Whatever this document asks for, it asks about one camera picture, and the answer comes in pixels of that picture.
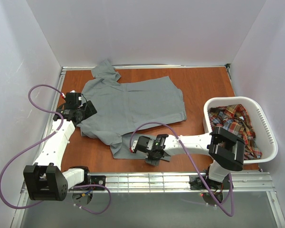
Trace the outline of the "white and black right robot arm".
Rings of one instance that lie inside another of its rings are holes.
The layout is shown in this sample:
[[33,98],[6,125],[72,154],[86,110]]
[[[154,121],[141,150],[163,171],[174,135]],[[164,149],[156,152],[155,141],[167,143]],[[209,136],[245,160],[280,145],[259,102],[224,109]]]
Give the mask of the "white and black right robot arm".
[[229,131],[215,127],[210,133],[194,136],[159,134],[155,139],[140,136],[131,142],[131,152],[145,153],[145,161],[153,166],[160,159],[179,154],[201,154],[212,158],[207,180],[222,183],[232,171],[242,171],[244,166],[245,142]]

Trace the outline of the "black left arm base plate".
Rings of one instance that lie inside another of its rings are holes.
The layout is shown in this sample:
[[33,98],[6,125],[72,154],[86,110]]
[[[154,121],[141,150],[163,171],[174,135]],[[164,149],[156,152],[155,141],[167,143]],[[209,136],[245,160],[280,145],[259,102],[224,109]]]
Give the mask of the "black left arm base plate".
[[92,190],[104,190],[104,188],[99,187],[99,185],[101,186],[105,186],[106,183],[106,176],[104,175],[92,175],[90,176],[90,184],[92,185],[97,185],[97,186],[93,186]]

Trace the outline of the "grey long sleeve shirt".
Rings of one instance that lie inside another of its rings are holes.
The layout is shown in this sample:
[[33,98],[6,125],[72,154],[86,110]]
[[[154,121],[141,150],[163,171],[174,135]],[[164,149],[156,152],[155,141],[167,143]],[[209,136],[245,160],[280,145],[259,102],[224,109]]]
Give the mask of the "grey long sleeve shirt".
[[110,147],[115,159],[143,160],[141,152],[131,153],[131,133],[141,124],[173,124],[187,119],[183,94],[168,76],[136,83],[119,83],[120,74],[105,60],[91,70],[93,79],[83,90],[97,113],[83,120],[81,135],[99,139]]

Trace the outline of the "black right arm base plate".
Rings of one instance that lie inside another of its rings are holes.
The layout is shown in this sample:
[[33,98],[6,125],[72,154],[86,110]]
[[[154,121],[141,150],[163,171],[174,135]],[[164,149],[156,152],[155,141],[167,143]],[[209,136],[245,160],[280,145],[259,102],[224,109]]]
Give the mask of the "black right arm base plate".
[[[207,185],[209,186],[209,188],[213,191],[213,192],[219,192],[219,191],[223,191],[223,190],[229,190],[230,188],[230,180],[228,175],[224,178],[223,182],[217,182],[214,180],[211,180],[209,178],[209,171],[204,170],[205,173],[201,173],[203,179],[205,180],[205,182],[207,183]],[[189,176],[189,184],[190,184],[190,189],[191,190],[206,190],[205,185],[203,184],[201,178],[199,177],[199,175],[190,175]]]

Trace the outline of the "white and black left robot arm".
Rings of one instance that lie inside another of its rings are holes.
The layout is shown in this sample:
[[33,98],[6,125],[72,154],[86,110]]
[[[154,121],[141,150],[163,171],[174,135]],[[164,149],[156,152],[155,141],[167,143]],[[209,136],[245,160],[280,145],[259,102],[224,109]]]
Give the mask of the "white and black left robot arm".
[[76,126],[97,111],[81,93],[66,93],[64,100],[53,117],[51,132],[54,135],[46,140],[34,163],[27,165],[23,171],[31,200],[63,201],[70,188],[91,184],[86,166],[74,166],[61,171],[61,163]]

